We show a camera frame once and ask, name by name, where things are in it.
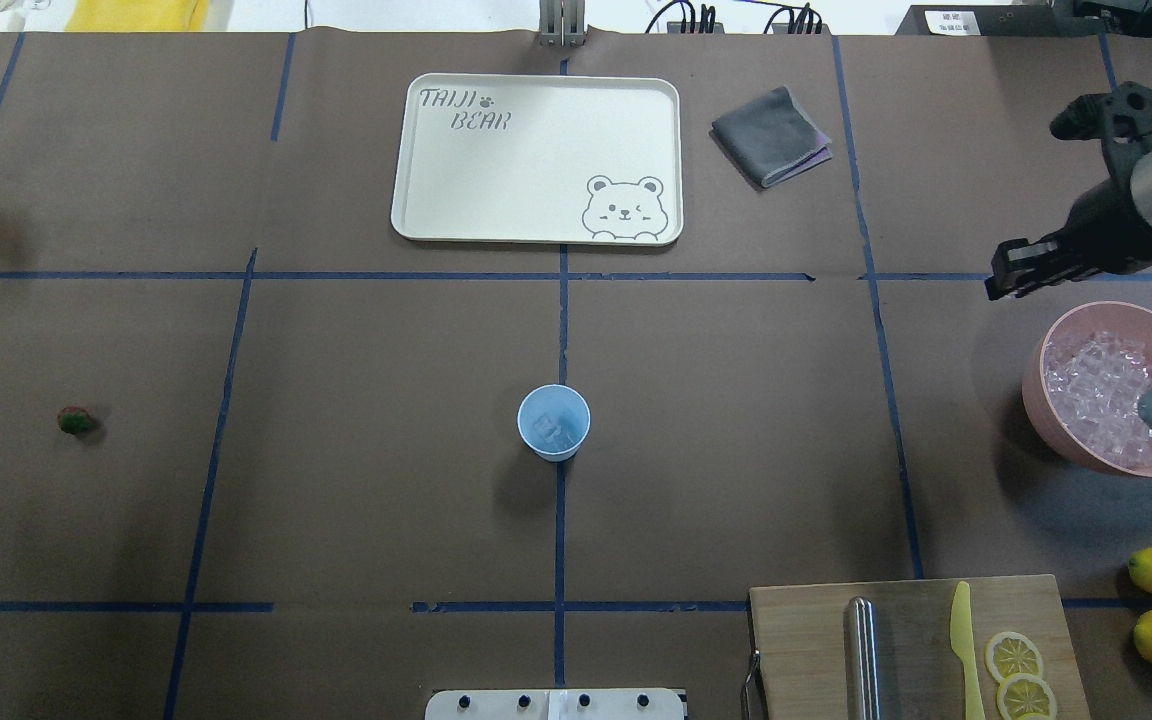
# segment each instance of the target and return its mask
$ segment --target ice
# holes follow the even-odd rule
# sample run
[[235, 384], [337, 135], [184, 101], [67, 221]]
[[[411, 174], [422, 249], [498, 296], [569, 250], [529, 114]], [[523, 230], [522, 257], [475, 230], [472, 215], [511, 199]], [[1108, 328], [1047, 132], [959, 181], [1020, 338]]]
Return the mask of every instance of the ice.
[[1144, 343], [1109, 331], [1053, 338], [1043, 379], [1056, 417], [1089, 450], [1123, 468], [1152, 467], [1152, 429], [1137, 414], [1152, 387]]
[[568, 432], [561, 420], [554, 420], [548, 415], [541, 415], [539, 418], [536, 418], [531, 427], [536, 430], [535, 445], [538, 450], [564, 452], [570, 450], [576, 445], [571, 438], [571, 433]]

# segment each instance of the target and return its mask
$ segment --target cable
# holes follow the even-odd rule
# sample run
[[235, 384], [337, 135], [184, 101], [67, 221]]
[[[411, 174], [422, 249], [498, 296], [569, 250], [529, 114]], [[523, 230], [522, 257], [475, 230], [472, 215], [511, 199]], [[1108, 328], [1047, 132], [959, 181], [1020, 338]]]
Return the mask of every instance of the cable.
[[801, 8], [795, 8], [795, 6], [785, 3], [765, 3], [763, 0], [742, 1], [745, 1], [745, 3], [772, 5], [776, 8], [776, 12], [772, 13], [772, 17], [767, 18], [767, 24], [763, 26], [763, 35], [772, 31], [772, 26], [776, 23], [776, 17], [781, 13], [790, 14], [790, 22], [788, 22], [786, 29], [788, 35], [820, 35], [820, 31], [824, 29], [824, 18], [820, 17], [820, 13], [812, 9], [812, 3], [803, 3]]
[[691, 0], [669, 0], [668, 3], [660, 6], [660, 9], [657, 10], [657, 14], [652, 15], [652, 22], [647, 23], [647, 29], [643, 31], [643, 35], [649, 35], [650, 32], [652, 32], [652, 28], [655, 26], [655, 22], [660, 18], [660, 15], [664, 15], [666, 10], [668, 10], [669, 8], [672, 8], [672, 6], [675, 5], [682, 6], [682, 31], [687, 32], [687, 26], [689, 26], [690, 24], [691, 31], [695, 32], [696, 6], [691, 5]]
[[772, 13], [772, 17], [771, 18], [767, 18], [767, 24], [765, 24], [765, 26], [763, 26], [763, 35], [767, 35], [767, 32], [772, 31], [772, 23], [776, 22], [776, 15], [780, 15], [781, 13], [788, 13], [788, 14], [790, 14], [790, 29], [794, 28], [794, 8], [790, 8], [790, 6], [788, 6], [788, 5], [781, 5], [780, 9], [778, 9], [774, 13]]
[[713, 5], [700, 6], [700, 32], [713, 35], [718, 23], [718, 8]]

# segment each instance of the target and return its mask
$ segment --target metal bracket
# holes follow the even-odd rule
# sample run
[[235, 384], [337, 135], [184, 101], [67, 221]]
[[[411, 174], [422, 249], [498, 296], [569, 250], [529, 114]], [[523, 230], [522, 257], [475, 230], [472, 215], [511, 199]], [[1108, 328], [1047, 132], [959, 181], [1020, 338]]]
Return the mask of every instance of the metal bracket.
[[585, 45], [585, 0], [540, 0], [540, 45]]

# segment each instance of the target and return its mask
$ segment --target metal rod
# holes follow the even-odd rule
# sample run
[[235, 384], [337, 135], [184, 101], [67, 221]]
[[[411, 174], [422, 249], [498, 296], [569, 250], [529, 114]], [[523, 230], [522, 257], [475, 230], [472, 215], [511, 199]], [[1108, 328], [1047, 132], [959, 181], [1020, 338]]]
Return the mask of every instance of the metal rod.
[[878, 702], [878, 638], [874, 604], [854, 597], [847, 604], [847, 691], [852, 720], [881, 720]]
[[741, 717], [744, 717], [745, 720], [753, 720], [749, 715], [749, 689], [755, 684], [755, 675], [758, 674], [758, 666], [761, 660], [763, 654], [755, 647], [755, 651], [749, 657], [749, 674], [745, 675], [745, 684], [741, 685], [740, 689], [740, 711]]

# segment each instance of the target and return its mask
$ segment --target bear illustration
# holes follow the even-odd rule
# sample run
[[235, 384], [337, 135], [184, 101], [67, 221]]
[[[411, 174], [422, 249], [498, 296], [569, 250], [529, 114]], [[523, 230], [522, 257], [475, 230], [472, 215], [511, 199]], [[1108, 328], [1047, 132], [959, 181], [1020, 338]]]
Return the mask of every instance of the bear illustration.
[[589, 179], [589, 206], [581, 221], [596, 242], [617, 238], [654, 242], [669, 223], [660, 204], [664, 183], [645, 177], [639, 182], [612, 182], [604, 176]]

